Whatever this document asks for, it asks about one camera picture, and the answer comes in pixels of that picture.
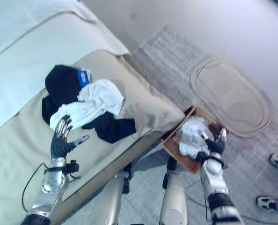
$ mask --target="gray floor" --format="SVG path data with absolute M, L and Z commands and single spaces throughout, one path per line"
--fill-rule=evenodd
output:
M 211 55 L 222 56 L 233 61 L 278 108 L 278 5 L 273 0 L 236 2 L 233 0 L 83 0 L 83 2 L 131 51 L 138 48 L 163 25 L 172 25 L 190 42 L 205 49 Z M 168 158 L 167 154 L 160 149 L 161 147 L 158 146 L 150 153 L 154 160 L 150 160 L 147 165 L 151 168 L 142 170 L 144 166 L 140 162 L 136 166 L 138 170 L 131 181 L 131 193 L 124 195 L 122 199 L 119 224 L 157 224 L 164 195 L 161 183 L 166 168 L 163 164 Z M 186 186 L 198 180 L 198 176 L 184 171 L 181 172 L 181 176 Z M 226 179 L 230 179 L 228 176 L 231 177 L 231 174 L 226 173 Z M 230 189 L 236 186 L 235 183 L 229 185 Z M 200 184 L 197 184 L 188 189 L 187 193 L 189 197 L 202 203 L 203 196 L 200 189 Z M 232 194 L 233 198 L 239 198 L 236 193 Z M 252 205 L 254 199 L 247 198 L 247 201 L 247 205 Z M 95 199 L 64 224 L 86 224 L 94 203 Z M 191 201 L 188 201 L 188 208 L 191 225 L 207 224 L 205 218 L 200 216 L 205 215 L 204 208 Z M 278 221 L 278 216 L 272 215 L 271 219 Z

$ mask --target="gray rug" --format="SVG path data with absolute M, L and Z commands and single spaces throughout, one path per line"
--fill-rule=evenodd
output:
M 164 27 L 144 43 L 132 57 L 145 72 L 146 79 L 179 108 L 185 110 L 191 104 L 205 107 L 190 88 L 189 75 L 194 67 L 208 56 L 178 33 L 169 27 Z M 147 155 L 146 152 L 134 163 L 135 173 L 130 181 L 131 191 L 122 198 L 118 220 L 120 225 L 158 224 L 164 196 L 161 186 L 168 154 L 160 144 Z M 234 204 L 241 214 L 267 221 L 268 224 L 278 222 L 278 214 L 260 211 L 255 205 L 255 198 L 258 195 L 278 198 L 278 169 L 268 162 L 271 153 L 278 153 L 278 111 L 274 111 L 270 125 L 257 136 L 239 138 L 230 135 L 223 155 L 223 160 L 228 165 L 224 171 L 224 178 Z M 180 167 L 178 171 L 186 187 L 200 179 L 198 174 L 192 175 Z M 205 219 L 205 208 L 201 206 L 204 204 L 204 196 L 200 182 L 188 187 L 186 193 L 189 224 L 209 224 Z M 92 201 L 91 198 L 88 199 L 64 224 L 87 224 L 94 203 L 95 198 Z M 259 224 L 246 219 L 245 223 Z

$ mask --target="beige sofa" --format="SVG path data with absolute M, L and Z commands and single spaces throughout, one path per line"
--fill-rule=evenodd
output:
M 76 129 L 69 134 L 68 141 L 83 135 L 91 137 L 67 155 L 67 160 L 76 159 L 80 164 L 76 175 L 81 179 L 68 187 L 54 223 L 61 221 L 184 117 L 123 56 L 96 51 L 74 66 L 91 69 L 93 82 L 103 78 L 116 84 L 125 98 L 117 118 L 134 118 L 137 132 L 114 144 L 99 139 L 94 129 Z M 41 118 L 41 100 L 46 95 L 47 91 L 42 90 L 0 128 L 0 224 L 18 224 L 23 220 L 26 213 L 21 207 L 22 190 L 36 167 L 50 161 L 53 130 Z M 27 208 L 31 207 L 42 178 L 43 169 L 26 190 Z

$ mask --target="robotic hand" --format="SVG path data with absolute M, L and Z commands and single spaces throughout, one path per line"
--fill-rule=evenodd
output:
M 67 175 L 79 171 L 79 164 L 76 163 L 76 160 L 66 164 L 66 156 L 78 145 L 88 140 L 89 136 L 67 143 L 67 136 L 73 128 L 69 126 L 70 122 L 70 116 L 66 115 L 56 126 L 51 141 L 50 166 L 44 171 L 45 176 L 41 182 L 38 196 L 21 225 L 51 224 L 51 220 L 54 219 L 62 202 L 62 196 L 69 185 Z
M 243 225 L 244 222 L 228 195 L 228 189 L 222 177 L 223 162 L 221 155 L 226 146 L 226 129 L 223 127 L 219 128 L 219 135 L 216 141 L 211 141 L 203 133 L 200 133 L 200 135 L 211 150 L 207 160 L 203 162 L 199 173 L 204 194 L 211 210 L 213 224 Z

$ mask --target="brown tray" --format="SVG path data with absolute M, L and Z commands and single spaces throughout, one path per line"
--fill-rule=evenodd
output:
M 192 174 L 196 174 L 200 169 L 200 163 L 189 156 L 182 156 L 179 151 L 179 140 L 176 139 L 177 130 L 188 120 L 190 116 L 202 116 L 209 122 L 209 128 L 213 134 L 217 133 L 220 124 L 217 120 L 198 106 L 192 105 L 189 108 L 189 113 L 182 122 L 171 132 L 171 134 L 162 140 L 162 146 L 169 155 L 171 155 L 182 167 Z

